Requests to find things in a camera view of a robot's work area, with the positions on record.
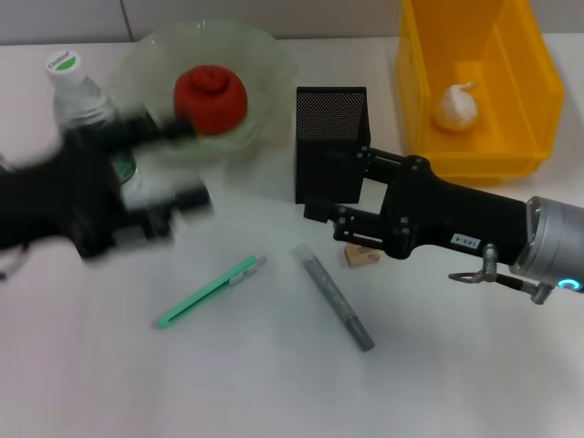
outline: green label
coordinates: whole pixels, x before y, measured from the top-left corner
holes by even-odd
[[[63,64],[61,64],[60,66],[57,67],[57,70],[67,70],[68,68],[73,67],[73,64],[75,64],[76,58],[77,57],[73,57],[69,61],[65,61]]]

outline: white bottle cap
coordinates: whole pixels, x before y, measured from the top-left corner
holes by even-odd
[[[61,50],[47,58],[45,71],[56,89],[77,85],[85,78],[81,57],[73,50]]]

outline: red ball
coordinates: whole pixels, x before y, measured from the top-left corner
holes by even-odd
[[[199,66],[183,73],[174,86],[174,113],[188,117],[207,135],[228,132],[247,113],[247,94],[237,75],[220,66]]]

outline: yellow plastic bin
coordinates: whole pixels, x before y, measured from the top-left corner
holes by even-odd
[[[551,155],[564,90],[528,0],[402,0],[396,59],[408,142],[441,177],[467,183],[531,173]],[[451,132],[433,120],[448,87],[479,116]]]

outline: black mesh pen holder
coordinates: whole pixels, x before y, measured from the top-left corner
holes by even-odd
[[[357,203],[371,143],[365,87],[298,87],[296,203]]]

